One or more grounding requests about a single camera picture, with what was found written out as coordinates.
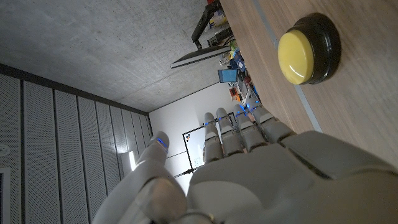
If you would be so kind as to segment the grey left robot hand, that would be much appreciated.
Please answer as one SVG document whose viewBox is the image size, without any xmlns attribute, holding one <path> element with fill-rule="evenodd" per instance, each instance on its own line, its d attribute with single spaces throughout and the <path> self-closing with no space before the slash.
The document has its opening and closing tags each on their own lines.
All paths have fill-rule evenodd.
<svg viewBox="0 0 398 224">
<path fill-rule="evenodd" d="M 205 115 L 204 164 L 184 191 L 165 169 L 169 138 L 152 137 L 95 223 L 396 223 L 397 169 L 319 133 L 295 133 L 263 105 Z"/>
</svg>

